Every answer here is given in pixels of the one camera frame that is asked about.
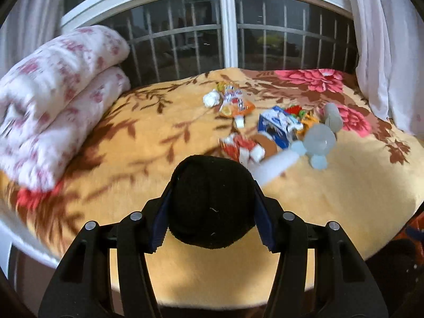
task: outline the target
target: bed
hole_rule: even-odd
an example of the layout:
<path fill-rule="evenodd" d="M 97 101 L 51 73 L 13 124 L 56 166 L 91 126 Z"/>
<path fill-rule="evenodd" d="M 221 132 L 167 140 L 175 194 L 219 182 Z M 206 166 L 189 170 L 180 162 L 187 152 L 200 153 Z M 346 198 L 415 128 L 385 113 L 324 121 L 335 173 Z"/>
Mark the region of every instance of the bed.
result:
<path fill-rule="evenodd" d="M 230 134 L 232 123 L 202 102 L 220 81 L 236 82 L 255 103 L 245 121 L 248 135 L 255 132 L 260 112 L 274 105 L 338 105 L 344 127 L 328 155 L 328 169 L 314 170 L 302 157 L 262 189 L 307 222 L 338 221 L 364 258 L 391 240 L 423 202 L 423 143 L 377 119 L 353 76 L 321 69 L 229 68 L 125 93 L 53 191 L 28 192 L 2 175 L 0 204 L 60 257 L 85 222 L 118 222 L 160 196 L 181 160 L 192 154 L 223 156 L 218 140 Z M 307 288 L 313 286 L 312 253 L 309 260 Z M 264 304 L 277 261 L 256 228 L 218 250 L 183 244 L 168 232 L 156 254 L 147 255 L 161 304 L 209 309 Z M 116 254 L 111 254 L 111 280 L 118 288 Z"/>

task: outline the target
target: curtain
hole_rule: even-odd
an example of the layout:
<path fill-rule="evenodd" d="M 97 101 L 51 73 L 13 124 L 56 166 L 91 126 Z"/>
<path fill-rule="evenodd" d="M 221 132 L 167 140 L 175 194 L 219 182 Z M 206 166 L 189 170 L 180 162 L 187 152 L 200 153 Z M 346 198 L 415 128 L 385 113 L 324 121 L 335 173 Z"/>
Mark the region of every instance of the curtain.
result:
<path fill-rule="evenodd" d="M 351 0 L 356 74 L 373 113 L 424 136 L 424 22 L 410 0 Z"/>
<path fill-rule="evenodd" d="M 0 78 L 59 35 L 63 0 L 18 0 L 0 29 Z"/>

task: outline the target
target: black sponge pad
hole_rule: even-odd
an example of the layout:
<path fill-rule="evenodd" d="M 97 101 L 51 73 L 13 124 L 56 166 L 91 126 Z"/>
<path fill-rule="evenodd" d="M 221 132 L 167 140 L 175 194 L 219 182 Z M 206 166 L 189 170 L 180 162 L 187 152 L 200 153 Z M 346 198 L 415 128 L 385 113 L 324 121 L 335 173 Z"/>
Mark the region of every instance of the black sponge pad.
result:
<path fill-rule="evenodd" d="M 169 229 L 180 241 L 224 248 L 254 225 L 254 186 L 250 172 L 236 161 L 190 156 L 175 169 Z"/>

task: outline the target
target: blue box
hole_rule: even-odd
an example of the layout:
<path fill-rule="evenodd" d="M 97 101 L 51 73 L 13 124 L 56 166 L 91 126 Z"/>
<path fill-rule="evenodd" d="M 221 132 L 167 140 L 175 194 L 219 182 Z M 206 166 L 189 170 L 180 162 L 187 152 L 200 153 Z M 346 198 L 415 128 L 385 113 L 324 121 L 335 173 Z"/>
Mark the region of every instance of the blue box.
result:
<path fill-rule="evenodd" d="M 282 149 L 288 148 L 292 141 L 292 130 L 301 130 L 302 123 L 297 121 L 281 107 L 274 106 L 259 115 L 258 132 L 266 132 Z"/>

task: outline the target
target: blanket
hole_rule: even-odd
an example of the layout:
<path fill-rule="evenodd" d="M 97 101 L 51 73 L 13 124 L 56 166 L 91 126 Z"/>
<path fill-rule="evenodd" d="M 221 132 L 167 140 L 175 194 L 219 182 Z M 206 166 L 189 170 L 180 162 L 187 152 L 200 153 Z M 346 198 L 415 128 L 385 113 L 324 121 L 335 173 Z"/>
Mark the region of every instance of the blanket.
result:
<path fill-rule="evenodd" d="M 338 221 L 364 258 L 395 236 L 423 201 L 423 146 L 376 118 L 351 76 L 333 70 L 230 68 L 125 93 L 88 136 L 53 191 L 28 192 L 3 176 L 4 204 L 50 250 L 63 255 L 85 222 L 119 222 L 160 196 L 187 156 L 222 156 L 218 139 L 231 133 L 232 123 L 202 102 L 222 80 L 238 83 L 257 107 L 246 117 L 247 134 L 255 132 L 260 112 L 274 105 L 338 105 L 344 124 L 327 156 L 328 168 L 314 170 L 302 157 L 262 190 L 306 222 Z M 307 288 L 314 278 L 313 252 L 309 256 Z M 217 250 L 183 244 L 167 233 L 163 246 L 146 259 L 161 304 L 236 308 L 267 301 L 278 254 L 268 252 L 253 228 Z M 118 288 L 115 252 L 111 277 Z"/>
<path fill-rule="evenodd" d="M 129 46 L 105 26 L 76 29 L 43 44 L 0 79 L 0 145 L 19 147 L 45 130 Z"/>
<path fill-rule="evenodd" d="M 30 190 L 52 190 L 105 111 L 130 83 L 122 69 L 101 72 L 51 125 L 20 147 L 0 145 L 0 168 Z"/>

